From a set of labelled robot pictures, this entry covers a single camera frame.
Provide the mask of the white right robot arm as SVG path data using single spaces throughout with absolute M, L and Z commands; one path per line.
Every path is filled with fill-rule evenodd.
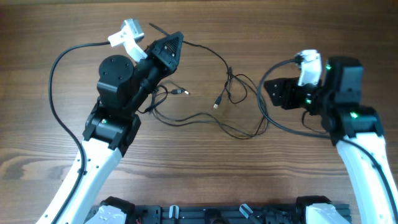
M 330 57 L 323 67 L 319 54 L 296 55 L 273 65 L 257 88 L 261 113 L 274 126 L 299 136 L 267 113 L 265 90 L 274 106 L 303 108 L 321 117 L 325 134 L 338 151 L 351 181 L 363 223 L 397 223 L 397 187 L 390 170 L 384 128 L 376 110 L 361 104 L 364 67 L 352 57 Z

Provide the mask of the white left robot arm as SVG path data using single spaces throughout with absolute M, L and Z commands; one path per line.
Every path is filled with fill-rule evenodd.
M 180 61 L 183 34 L 155 40 L 137 59 L 105 58 L 99 66 L 99 97 L 77 141 L 78 154 L 39 223 L 83 223 L 110 173 L 132 144 L 139 107 Z

